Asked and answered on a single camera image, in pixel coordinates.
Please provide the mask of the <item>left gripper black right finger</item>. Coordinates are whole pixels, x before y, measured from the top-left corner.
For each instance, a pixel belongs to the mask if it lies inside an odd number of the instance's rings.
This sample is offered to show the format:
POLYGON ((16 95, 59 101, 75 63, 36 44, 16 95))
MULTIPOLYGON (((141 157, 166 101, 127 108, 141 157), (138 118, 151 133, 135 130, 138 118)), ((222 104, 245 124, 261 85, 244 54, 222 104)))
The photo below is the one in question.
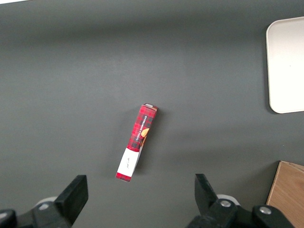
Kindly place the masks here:
POLYGON ((277 208, 257 205, 243 209, 232 198, 221 198, 214 192, 204 174, 195 175, 195 201, 200 215, 189 228, 292 228, 292 223, 277 208))

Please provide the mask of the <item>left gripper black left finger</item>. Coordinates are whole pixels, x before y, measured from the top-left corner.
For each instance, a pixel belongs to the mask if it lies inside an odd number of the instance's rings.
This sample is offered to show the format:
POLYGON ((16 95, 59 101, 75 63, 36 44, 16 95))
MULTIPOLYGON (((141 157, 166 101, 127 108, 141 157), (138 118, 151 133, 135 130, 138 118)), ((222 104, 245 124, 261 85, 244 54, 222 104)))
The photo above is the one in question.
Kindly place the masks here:
POLYGON ((78 175, 56 197, 39 201, 22 215, 0 211, 2 228, 71 228, 88 201, 87 176, 78 175))

